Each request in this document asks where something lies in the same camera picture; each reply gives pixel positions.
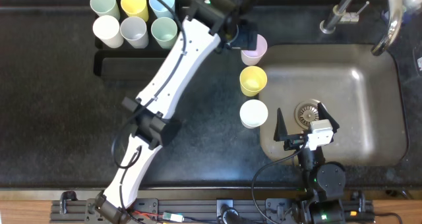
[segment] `faucet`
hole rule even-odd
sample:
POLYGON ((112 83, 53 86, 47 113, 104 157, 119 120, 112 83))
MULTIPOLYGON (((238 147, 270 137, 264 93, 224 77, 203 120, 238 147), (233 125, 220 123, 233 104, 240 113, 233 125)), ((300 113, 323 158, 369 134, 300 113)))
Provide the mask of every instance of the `faucet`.
MULTIPOLYGON (((341 0, 339 5, 333 7, 327 20, 320 23, 320 29, 325 34, 335 31, 336 25, 341 23, 356 23, 359 21, 359 13, 369 4, 367 2, 357 13, 347 13, 346 9, 352 0, 341 0)), ((375 56, 381 55, 397 38, 403 19, 402 0, 388 0, 390 20, 388 22, 387 33, 374 45, 371 53, 375 56)))

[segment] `sink drain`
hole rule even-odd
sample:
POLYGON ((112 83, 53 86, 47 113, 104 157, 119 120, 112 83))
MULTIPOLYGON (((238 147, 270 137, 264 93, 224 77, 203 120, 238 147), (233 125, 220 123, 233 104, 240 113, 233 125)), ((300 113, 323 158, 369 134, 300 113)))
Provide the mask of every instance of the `sink drain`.
POLYGON ((296 122, 302 128, 308 129, 312 121, 319 120, 318 103, 315 99, 308 99, 296 106, 296 122))

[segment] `plastic cup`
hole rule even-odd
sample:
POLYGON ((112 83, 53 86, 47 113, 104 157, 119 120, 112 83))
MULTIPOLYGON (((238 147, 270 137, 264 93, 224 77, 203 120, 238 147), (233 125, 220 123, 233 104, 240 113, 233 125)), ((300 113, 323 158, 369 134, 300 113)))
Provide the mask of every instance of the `plastic cup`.
POLYGON ((120 33, 135 49, 144 49, 149 43, 146 23, 137 16, 126 18, 120 25, 120 33))
MULTIPOLYGON (((168 17, 173 19, 173 15, 157 0, 148 0, 150 3, 151 9, 154 11, 157 18, 168 17)), ((175 0, 162 0, 167 6, 169 6, 173 11, 175 9, 175 0)))
POLYGON ((264 89, 267 81, 264 70, 257 66, 249 66, 240 73, 240 88, 245 96, 255 96, 264 89))
POLYGON ((120 47, 123 43, 119 29, 119 21, 112 16, 100 16, 92 26, 95 36, 110 48, 120 47))
POLYGON ((121 0, 121 8, 125 11, 127 16, 137 16, 148 21, 148 7, 146 0, 121 0))
POLYGON ((260 34, 256 37, 256 50, 242 50, 242 61, 246 65, 256 65, 266 53, 268 45, 264 37, 260 34))
POLYGON ((90 0, 90 6, 98 16, 112 16, 117 20, 120 19, 116 0, 90 0))
POLYGON ((177 25, 173 19, 161 17, 151 25, 151 34, 163 49, 171 49, 177 39, 177 25))
POLYGON ((268 109, 262 101, 250 99, 240 108, 242 125, 247 128, 256 128, 265 123, 268 118, 268 109))

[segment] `white cup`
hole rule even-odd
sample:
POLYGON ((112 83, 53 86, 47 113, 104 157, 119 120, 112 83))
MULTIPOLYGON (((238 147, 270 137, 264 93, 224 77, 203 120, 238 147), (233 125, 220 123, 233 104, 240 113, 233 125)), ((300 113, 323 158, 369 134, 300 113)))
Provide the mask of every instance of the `white cup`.
POLYGON ((137 16, 126 18, 120 25, 120 33, 135 49, 144 49, 149 43, 146 23, 137 16))
POLYGON ((90 0, 91 9, 98 16, 112 16, 120 19, 119 7, 116 0, 90 0))
POLYGON ((177 39, 177 25, 173 19, 161 17, 151 25, 151 34, 163 49, 171 49, 177 39))
POLYGON ((265 123, 268 109, 262 101, 250 99, 240 108, 240 119, 246 128, 256 128, 265 123))
POLYGON ((256 50, 242 50, 242 61, 246 65, 255 66, 266 53, 268 45, 260 34, 256 37, 256 50))
MULTIPOLYGON (((162 0, 167 6, 169 6, 173 11, 175 9, 175 0, 162 0)), ((173 15, 157 0, 149 0, 151 9, 154 11, 157 18, 168 17, 173 19, 173 15)))
POLYGON ((110 48, 118 48, 123 44, 119 21, 112 16, 100 16, 95 20, 92 31, 110 48))

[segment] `sink basin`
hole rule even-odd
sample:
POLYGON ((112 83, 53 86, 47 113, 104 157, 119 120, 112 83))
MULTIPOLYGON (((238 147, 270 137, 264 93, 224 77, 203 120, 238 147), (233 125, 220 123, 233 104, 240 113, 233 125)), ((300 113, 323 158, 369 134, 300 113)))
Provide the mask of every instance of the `sink basin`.
POLYGON ((259 65, 268 77, 259 100, 268 108, 260 144, 271 159, 283 158, 273 140, 277 108, 288 134, 318 119, 322 102, 339 123, 334 142, 323 147, 327 161, 344 165, 395 165, 407 150, 396 64, 388 53, 375 57, 371 45, 277 45, 259 65))

